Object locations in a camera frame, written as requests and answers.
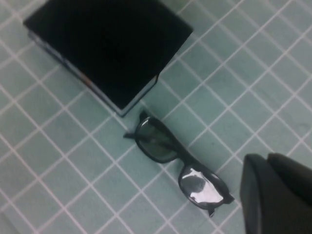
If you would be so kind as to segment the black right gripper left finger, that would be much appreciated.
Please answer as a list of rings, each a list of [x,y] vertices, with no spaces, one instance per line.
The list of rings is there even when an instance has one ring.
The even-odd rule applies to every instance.
[[[312,196],[297,196],[281,180],[267,158],[244,158],[240,200],[248,234],[310,234]]]

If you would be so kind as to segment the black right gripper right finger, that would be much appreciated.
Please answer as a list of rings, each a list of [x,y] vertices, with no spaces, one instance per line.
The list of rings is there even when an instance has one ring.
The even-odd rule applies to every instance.
[[[268,154],[268,163],[297,196],[312,196],[312,170],[279,153]]]

